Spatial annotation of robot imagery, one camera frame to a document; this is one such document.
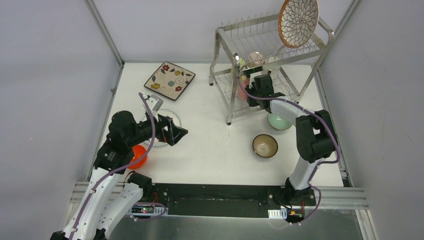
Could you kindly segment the watermelon pattern round plate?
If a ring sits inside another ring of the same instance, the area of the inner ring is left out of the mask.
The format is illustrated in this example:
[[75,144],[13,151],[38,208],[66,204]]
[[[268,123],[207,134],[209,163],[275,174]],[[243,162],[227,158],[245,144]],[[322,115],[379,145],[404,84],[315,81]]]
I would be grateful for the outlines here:
[[[182,127],[182,122],[180,117],[174,112],[171,111],[169,109],[159,109],[158,111],[152,111],[152,113],[156,113],[158,116],[162,115],[165,117],[170,117],[173,121],[173,123],[177,126],[177,127]],[[155,123],[155,133],[156,136],[159,134],[159,125],[157,123]],[[145,146],[149,146],[151,144],[152,139],[149,138],[146,141],[144,141],[142,144],[144,144]],[[159,140],[157,137],[154,138],[154,143],[152,145],[153,148],[162,148],[162,147],[166,147],[169,146],[169,144],[166,141],[161,141]]]

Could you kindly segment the pink cup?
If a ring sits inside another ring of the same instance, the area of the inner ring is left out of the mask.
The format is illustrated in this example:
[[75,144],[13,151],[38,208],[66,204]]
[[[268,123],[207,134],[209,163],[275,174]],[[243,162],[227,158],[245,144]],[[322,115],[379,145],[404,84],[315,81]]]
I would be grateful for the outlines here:
[[241,100],[241,101],[244,101],[244,102],[246,102],[247,100],[248,100],[248,95],[246,94],[246,89],[245,89],[245,87],[241,87],[241,88],[239,88],[238,89],[238,98]]

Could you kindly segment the white ribbed mug black handle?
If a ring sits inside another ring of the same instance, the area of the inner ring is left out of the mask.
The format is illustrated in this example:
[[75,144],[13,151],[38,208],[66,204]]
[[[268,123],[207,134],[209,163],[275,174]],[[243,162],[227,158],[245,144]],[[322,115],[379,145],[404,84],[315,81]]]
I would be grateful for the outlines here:
[[279,60],[281,60],[281,58],[280,58],[279,56],[269,56],[269,57],[266,59],[266,62],[267,62],[268,64],[270,64],[270,63],[274,63],[274,62],[279,61]]

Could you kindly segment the pale yellow mug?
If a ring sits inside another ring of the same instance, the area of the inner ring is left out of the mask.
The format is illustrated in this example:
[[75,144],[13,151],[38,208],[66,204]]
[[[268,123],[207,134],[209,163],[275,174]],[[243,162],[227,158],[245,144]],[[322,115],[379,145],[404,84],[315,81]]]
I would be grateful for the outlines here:
[[239,58],[239,80],[241,83],[244,82],[246,76],[242,75],[242,71],[248,69],[249,67],[247,66],[245,60],[243,58]]

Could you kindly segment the brown rim petal pattern plate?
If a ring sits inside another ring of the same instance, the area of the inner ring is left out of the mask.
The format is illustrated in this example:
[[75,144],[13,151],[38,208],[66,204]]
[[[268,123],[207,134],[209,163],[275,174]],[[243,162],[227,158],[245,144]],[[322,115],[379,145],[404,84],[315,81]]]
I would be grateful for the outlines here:
[[318,21],[317,0],[286,0],[277,19],[279,38],[288,48],[300,48],[315,33]]

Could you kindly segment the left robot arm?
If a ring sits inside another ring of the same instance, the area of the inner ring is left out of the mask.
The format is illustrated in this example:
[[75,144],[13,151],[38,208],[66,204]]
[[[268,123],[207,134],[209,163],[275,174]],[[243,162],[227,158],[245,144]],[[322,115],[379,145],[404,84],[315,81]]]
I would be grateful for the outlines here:
[[52,234],[52,240],[107,240],[137,201],[144,203],[152,198],[152,179],[133,173],[120,195],[107,204],[135,156],[134,146],[150,139],[173,146],[188,134],[187,129],[176,126],[169,116],[154,116],[150,111],[145,115],[146,120],[140,122],[127,110],[112,116],[81,203],[65,228]]

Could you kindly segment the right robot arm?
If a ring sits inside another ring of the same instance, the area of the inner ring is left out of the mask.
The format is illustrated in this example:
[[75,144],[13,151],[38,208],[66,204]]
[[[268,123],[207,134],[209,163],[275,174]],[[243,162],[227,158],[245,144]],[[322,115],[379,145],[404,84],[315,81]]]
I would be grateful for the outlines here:
[[328,158],[332,153],[340,152],[330,114],[326,110],[309,110],[283,93],[275,92],[268,73],[255,76],[243,91],[249,106],[259,106],[295,127],[299,160],[286,179],[283,190],[273,199],[282,206],[300,204],[312,194],[310,181],[318,166],[330,164]]

